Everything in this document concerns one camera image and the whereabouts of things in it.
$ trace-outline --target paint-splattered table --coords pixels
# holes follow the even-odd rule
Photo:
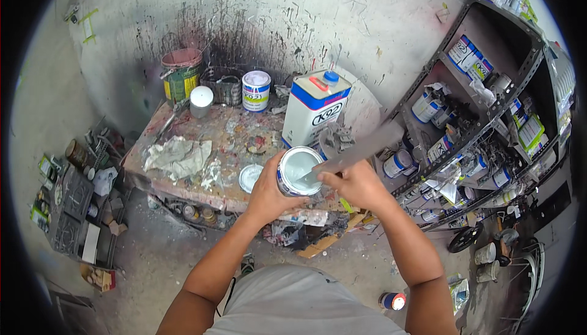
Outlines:
[[[155,112],[140,138],[126,156],[123,167],[135,185],[147,192],[163,192],[182,199],[208,204],[219,210],[244,212],[250,195],[244,192],[238,176],[245,166],[265,165],[267,160],[283,149],[281,130],[284,114],[253,113],[242,108],[212,106],[206,117],[196,119],[185,111],[158,143],[173,136],[187,140],[211,140],[212,153],[204,168],[195,175],[177,181],[160,170],[143,171],[148,149],[156,133],[172,114],[163,104]],[[288,214],[305,216],[326,215],[328,211],[346,211],[338,195],[329,187],[312,196],[311,204]]]

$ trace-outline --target gray t-shirt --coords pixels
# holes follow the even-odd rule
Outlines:
[[[205,334],[392,334],[407,333],[363,306],[321,270],[274,265],[238,281],[221,318]]]

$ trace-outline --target green bucket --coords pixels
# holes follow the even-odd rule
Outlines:
[[[170,52],[161,59],[163,72],[160,75],[169,105],[189,98],[191,91],[200,84],[204,72],[202,51],[184,48]]]

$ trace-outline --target wheel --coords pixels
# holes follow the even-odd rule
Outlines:
[[[449,244],[449,252],[457,253],[471,246],[483,232],[483,223],[479,222],[474,228],[466,227],[462,229]]]

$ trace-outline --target concrete floor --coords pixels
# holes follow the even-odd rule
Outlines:
[[[154,333],[187,274],[222,233],[208,230],[205,240],[198,238],[165,214],[149,210],[146,195],[136,189],[129,199],[124,220],[128,231],[119,237],[114,257],[114,264],[120,267],[116,288],[97,295],[93,302],[110,334]],[[450,238],[432,241],[447,274],[460,272],[464,277],[471,277],[471,270],[475,270],[471,264],[473,248],[451,254],[445,248]],[[324,270],[363,304],[378,311],[381,309],[377,299],[383,292],[405,292],[409,299],[408,288],[397,270],[385,236],[377,240],[374,235],[348,233],[327,249],[326,256],[312,259],[276,248],[265,240],[254,240],[249,251],[254,255],[257,268],[292,263]],[[457,326],[464,327],[463,334],[496,332],[494,320],[498,318],[500,301],[505,297],[506,282],[500,277],[498,284],[471,284],[471,299],[456,316]],[[387,311],[386,316],[402,327],[405,325],[405,309]]]

